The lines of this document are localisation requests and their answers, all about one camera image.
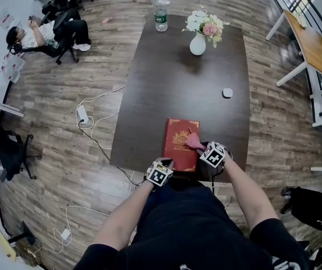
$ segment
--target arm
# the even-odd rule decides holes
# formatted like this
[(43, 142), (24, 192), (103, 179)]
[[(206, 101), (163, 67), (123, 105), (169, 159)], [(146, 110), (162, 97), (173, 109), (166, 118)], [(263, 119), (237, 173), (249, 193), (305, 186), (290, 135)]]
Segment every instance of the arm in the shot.
[(30, 28), (32, 29), (33, 33), (35, 34), (36, 42), (38, 47), (41, 47), (44, 45), (44, 39), (41, 34), (41, 32), (38, 29), (38, 25), (35, 21), (30, 22)]
[(252, 230), (260, 222), (278, 216), (271, 202), (258, 184), (253, 181), (227, 154), (224, 168), (233, 185), (239, 206)]
[(152, 189), (153, 184), (150, 181), (144, 181), (129, 198), (110, 214), (93, 243), (108, 245), (116, 250), (127, 246)]

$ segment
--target person sitting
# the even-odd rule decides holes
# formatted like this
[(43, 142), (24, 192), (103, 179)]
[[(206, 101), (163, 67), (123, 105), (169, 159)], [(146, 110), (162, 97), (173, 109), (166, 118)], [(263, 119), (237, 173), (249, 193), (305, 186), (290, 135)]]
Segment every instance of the person sitting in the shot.
[[(57, 41), (60, 39), (57, 39), (57, 36), (55, 38), (55, 33), (53, 32), (54, 24), (55, 20), (43, 25), (29, 20), (29, 28), (26, 30), (16, 26), (12, 27), (7, 33), (6, 42), (9, 46), (19, 42), (23, 48), (41, 47), (43, 45), (57, 48)], [(81, 51), (90, 50), (87, 23), (81, 20), (78, 11), (74, 8), (67, 12), (60, 36), (61, 38), (72, 37), (73, 34), (76, 35), (76, 43), (73, 45), (73, 49)]]

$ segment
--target red book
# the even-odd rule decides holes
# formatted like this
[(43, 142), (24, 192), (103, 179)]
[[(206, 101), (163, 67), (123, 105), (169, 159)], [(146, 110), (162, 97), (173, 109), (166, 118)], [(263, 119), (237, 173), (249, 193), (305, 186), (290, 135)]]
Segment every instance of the red book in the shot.
[(195, 172), (198, 154), (195, 149), (189, 148), (185, 142), (192, 132), (199, 136), (199, 121), (168, 118), (166, 126), (166, 141), (163, 157), (174, 160), (173, 171)]

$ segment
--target black pants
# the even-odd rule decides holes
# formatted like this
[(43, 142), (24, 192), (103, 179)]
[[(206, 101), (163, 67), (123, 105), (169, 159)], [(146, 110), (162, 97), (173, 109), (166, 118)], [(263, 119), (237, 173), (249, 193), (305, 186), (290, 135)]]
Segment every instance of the black pants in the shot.
[(76, 8), (68, 10), (65, 22), (62, 26), (63, 36), (72, 37), (73, 34), (76, 35), (76, 44), (87, 44), (89, 42), (88, 38), (88, 26), (87, 22), (81, 20), (80, 14)]

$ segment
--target pink flower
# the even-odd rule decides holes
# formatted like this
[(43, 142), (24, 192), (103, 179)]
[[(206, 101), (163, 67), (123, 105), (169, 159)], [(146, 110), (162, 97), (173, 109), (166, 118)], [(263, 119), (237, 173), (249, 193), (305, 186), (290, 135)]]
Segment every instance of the pink flower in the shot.
[(213, 36), (217, 33), (217, 26), (207, 23), (204, 27), (203, 27), (203, 33), (206, 36)]

